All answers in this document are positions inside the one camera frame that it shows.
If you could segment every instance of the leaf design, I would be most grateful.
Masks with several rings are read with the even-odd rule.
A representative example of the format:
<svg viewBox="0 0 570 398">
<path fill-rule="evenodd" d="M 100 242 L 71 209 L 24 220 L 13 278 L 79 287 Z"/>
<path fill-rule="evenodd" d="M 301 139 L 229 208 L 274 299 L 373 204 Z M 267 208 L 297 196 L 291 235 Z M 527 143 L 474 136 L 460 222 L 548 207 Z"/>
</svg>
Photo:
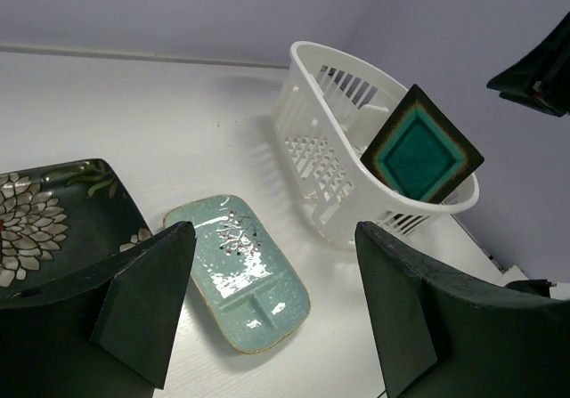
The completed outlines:
<svg viewBox="0 0 570 398">
<path fill-rule="evenodd" d="M 118 181 L 114 180 L 113 184 L 109 188 L 109 197 L 112 198 L 117 193 Z"/>
<path fill-rule="evenodd" d="M 109 186 L 111 183 L 113 183 L 114 180 L 115 180 L 114 178 L 110 178 L 109 180 L 105 180 L 104 182 L 99 182 L 97 184 L 94 184 L 87 191 L 87 197 L 92 198 L 96 191 L 102 189 L 103 187 Z"/>
<path fill-rule="evenodd" d="M 90 183 L 99 182 L 105 175 L 74 175 L 65 182 L 65 186 L 70 186 L 75 183 Z"/>
<path fill-rule="evenodd" d="M 118 179 L 115 173 L 105 162 L 99 159 L 86 161 L 79 166 L 62 167 L 46 173 L 43 178 L 47 182 L 67 178 L 67 182 L 65 182 L 66 187 L 77 183 L 92 183 L 87 190 L 88 198 L 91 198 L 97 191 L 107 186 L 110 186 L 109 198 L 113 198 L 118 190 Z"/>
</svg>

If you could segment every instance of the green ceramic tile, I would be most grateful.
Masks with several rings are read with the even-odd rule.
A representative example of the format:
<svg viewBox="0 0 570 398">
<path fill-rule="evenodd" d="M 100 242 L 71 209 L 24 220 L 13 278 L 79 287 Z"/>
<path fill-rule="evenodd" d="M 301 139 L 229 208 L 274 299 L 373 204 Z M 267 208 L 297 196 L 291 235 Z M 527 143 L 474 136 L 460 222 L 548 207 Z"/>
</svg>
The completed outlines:
<svg viewBox="0 0 570 398">
<path fill-rule="evenodd" d="M 361 158 L 385 185 L 416 200 L 439 203 L 484 159 L 414 85 Z"/>
<path fill-rule="evenodd" d="M 165 227 L 196 229 L 191 276 L 228 342 L 258 353 L 292 333 L 310 310 L 305 286 L 251 208 L 235 196 L 179 207 Z"/>
</svg>

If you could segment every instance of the ceramic soap dish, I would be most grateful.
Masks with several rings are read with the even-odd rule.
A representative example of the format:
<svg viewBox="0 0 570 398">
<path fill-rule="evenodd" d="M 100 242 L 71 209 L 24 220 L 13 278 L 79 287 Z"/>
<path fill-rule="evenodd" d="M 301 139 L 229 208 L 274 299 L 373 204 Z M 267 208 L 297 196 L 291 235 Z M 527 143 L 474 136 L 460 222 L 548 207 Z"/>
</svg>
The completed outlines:
<svg viewBox="0 0 570 398">
<path fill-rule="evenodd" d="M 262 352 L 301 325 L 310 310 L 305 286 L 242 199 L 192 202 L 169 212 L 164 225 L 180 221 L 194 224 L 191 277 L 234 349 Z"/>
</svg>

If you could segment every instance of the lavender wall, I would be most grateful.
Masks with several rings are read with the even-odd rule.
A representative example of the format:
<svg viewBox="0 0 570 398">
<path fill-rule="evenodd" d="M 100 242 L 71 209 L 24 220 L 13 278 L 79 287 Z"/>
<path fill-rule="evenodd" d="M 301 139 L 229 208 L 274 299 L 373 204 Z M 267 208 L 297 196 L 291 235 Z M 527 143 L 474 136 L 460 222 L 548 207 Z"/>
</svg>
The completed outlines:
<svg viewBox="0 0 570 398">
<path fill-rule="evenodd" d="M 348 51 L 417 83 L 486 157 L 460 220 L 503 264 L 570 281 L 570 118 L 500 100 L 487 81 L 570 12 L 570 0 L 376 0 Z"/>
<path fill-rule="evenodd" d="M 0 45 L 289 62 L 344 48 L 372 0 L 0 0 Z"/>
</svg>

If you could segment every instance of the white flower design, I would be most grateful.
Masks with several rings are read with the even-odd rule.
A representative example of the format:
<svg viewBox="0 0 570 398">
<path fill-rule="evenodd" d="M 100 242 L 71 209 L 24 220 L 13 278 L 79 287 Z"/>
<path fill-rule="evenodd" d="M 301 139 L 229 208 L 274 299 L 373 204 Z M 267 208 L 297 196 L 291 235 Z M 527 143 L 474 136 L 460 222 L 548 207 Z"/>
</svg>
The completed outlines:
<svg viewBox="0 0 570 398">
<path fill-rule="evenodd" d="M 131 241 L 127 242 L 126 244 L 121 245 L 118 248 L 118 251 L 121 253 L 123 251 L 127 251 L 128 249 L 131 249 L 132 247 L 136 246 L 137 244 L 140 244 L 144 240 L 147 240 L 151 236 L 152 236 L 151 231 L 149 231 L 148 229 L 141 228 L 141 229 L 139 229 L 139 232 L 137 234 L 131 236 Z"/>
<path fill-rule="evenodd" d="M 28 176 L 0 175 L 0 287 L 25 280 L 27 271 L 37 271 L 40 261 L 53 260 L 52 251 L 61 249 L 68 226 L 58 202 Z"/>
</svg>

